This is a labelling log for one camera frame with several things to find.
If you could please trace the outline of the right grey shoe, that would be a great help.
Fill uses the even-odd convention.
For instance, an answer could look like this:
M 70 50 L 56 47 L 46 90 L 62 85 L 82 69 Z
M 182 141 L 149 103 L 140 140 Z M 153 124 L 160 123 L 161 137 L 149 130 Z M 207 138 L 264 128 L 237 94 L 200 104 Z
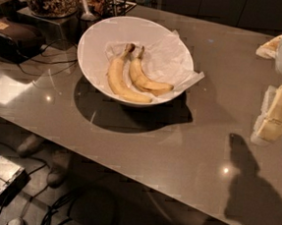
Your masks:
M 57 150 L 52 153 L 52 165 L 46 178 L 46 182 L 49 187 L 57 188 L 58 186 L 62 185 L 65 177 L 67 177 L 70 163 L 70 152 Z

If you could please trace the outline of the white ceramic bowl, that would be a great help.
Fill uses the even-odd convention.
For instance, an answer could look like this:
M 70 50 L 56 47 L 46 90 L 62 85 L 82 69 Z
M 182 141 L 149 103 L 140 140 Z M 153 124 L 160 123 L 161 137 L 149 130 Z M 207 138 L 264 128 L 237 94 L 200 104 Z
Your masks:
M 77 55 L 80 68 L 86 80 L 93 87 L 109 98 L 115 99 L 102 89 L 102 83 L 105 82 L 104 71 L 109 64 L 106 56 L 106 44 L 109 41 L 128 42 L 131 40 L 150 44 L 153 40 L 157 41 L 162 35 L 169 32 L 174 31 L 143 18 L 122 16 L 103 20 L 88 28 L 78 44 Z M 124 105 L 130 105 L 130 107 L 141 107 L 141 105 L 116 101 Z

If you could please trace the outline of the metal scoop spoon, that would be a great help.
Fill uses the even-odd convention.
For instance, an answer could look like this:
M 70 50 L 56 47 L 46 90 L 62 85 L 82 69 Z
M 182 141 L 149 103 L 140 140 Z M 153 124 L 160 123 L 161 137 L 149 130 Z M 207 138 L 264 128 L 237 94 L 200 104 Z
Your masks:
M 90 12 L 89 6 L 87 4 L 87 1 L 86 0 L 81 0 L 81 2 L 83 4 L 82 20 L 83 21 L 89 21 L 89 22 L 95 21 L 96 20 L 96 16 Z

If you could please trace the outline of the white paper liner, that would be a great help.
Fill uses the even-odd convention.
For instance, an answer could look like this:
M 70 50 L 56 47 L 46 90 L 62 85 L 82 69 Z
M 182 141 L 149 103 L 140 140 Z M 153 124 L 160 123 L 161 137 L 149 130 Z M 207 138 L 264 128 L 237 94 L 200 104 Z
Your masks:
M 123 69 L 124 82 L 133 91 L 151 97 L 152 101 L 150 103 L 141 104 L 120 98 L 119 95 L 111 91 L 108 84 L 107 72 L 110 63 L 113 58 L 120 55 L 125 50 L 125 46 L 128 43 L 134 44 L 135 50 L 126 57 L 125 67 Z M 174 86 L 172 91 L 159 96 L 154 96 L 150 92 L 139 90 L 132 84 L 129 75 L 130 63 L 137 55 L 139 55 L 142 48 L 144 48 L 144 54 L 141 59 L 143 72 L 156 82 L 172 84 Z M 105 82 L 102 83 L 102 89 L 116 100 L 133 105 L 154 106 L 158 103 L 167 102 L 204 78 L 204 73 L 194 71 L 193 58 L 176 32 L 166 33 L 157 41 L 153 40 L 150 44 L 144 44 L 138 40 L 131 40 L 128 42 L 109 41 L 106 44 L 106 56 L 109 64 L 104 71 L 103 78 L 105 79 Z

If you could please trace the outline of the left grey shoe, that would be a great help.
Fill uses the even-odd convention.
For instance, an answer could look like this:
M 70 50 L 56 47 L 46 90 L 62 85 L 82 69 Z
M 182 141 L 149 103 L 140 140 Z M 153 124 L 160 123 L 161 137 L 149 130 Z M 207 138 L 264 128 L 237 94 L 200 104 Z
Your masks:
M 30 155 L 38 152 L 43 142 L 44 138 L 31 134 L 18 146 L 17 154 L 20 157 L 29 157 Z

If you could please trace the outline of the metal stand block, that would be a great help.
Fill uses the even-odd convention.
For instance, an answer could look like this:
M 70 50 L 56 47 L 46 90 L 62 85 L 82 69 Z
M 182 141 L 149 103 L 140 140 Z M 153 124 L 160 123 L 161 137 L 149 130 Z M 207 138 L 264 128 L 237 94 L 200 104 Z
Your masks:
M 62 19 L 44 19 L 35 16 L 29 8 L 20 9 L 18 20 L 22 24 L 29 24 L 38 28 L 45 37 L 45 43 L 53 48 L 68 50 L 77 42 L 78 19 L 76 15 Z

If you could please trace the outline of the yellow banana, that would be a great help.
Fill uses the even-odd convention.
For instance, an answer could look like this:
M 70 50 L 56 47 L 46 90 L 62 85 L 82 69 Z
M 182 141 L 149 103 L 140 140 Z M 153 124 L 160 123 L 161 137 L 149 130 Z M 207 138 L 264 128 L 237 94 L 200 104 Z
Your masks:
M 152 101 L 151 97 L 133 91 L 126 85 L 123 79 L 123 69 L 125 67 L 126 57 L 134 50 L 135 45 L 128 43 L 125 46 L 125 50 L 112 59 L 107 72 L 107 81 L 111 91 L 119 95 L 120 98 L 141 104 L 150 103 Z
M 129 75 L 132 84 L 143 92 L 150 92 L 154 96 L 165 94 L 174 89 L 172 84 L 166 84 L 162 82 L 156 82 L 149 78 L 142 69 L 141 59 L 144 54 L 144 47 L 141 49 L 139 55 L 137 55 L 130 63 Z

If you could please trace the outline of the black device on table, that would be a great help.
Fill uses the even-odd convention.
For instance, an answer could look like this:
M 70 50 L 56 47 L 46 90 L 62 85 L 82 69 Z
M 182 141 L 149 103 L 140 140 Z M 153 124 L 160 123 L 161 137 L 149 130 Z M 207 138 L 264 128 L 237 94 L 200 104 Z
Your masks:
M 13 63 L 23 63 L 36 56 L 46 38 L 32 25 L 0 19 L 0 57 Z

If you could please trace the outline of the grey shoe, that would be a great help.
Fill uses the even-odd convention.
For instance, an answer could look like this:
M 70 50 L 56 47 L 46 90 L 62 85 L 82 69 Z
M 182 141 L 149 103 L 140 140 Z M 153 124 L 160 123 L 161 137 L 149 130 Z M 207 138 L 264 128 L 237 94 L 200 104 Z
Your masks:
M 43 142 L 44 138 L 31 134 L 18 146 L 17 154 L 20 157 L 29 157 L 30 155 L 38 152 Z
M 62 185 L 65 177 L 67 177 L 70 163 L 70 152 L 57 150 L 52 153 L 52 165 L 46 178 L 46 182 L 49 187 L 57 188 L 58 186 Z

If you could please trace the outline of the silver electronics box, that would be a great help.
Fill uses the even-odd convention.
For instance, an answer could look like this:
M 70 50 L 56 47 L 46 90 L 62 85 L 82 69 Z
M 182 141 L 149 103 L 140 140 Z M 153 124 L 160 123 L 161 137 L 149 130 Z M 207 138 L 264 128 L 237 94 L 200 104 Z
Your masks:
M 0 205 L 7 206 L 29 181 L 26 168 L 0 155 Z

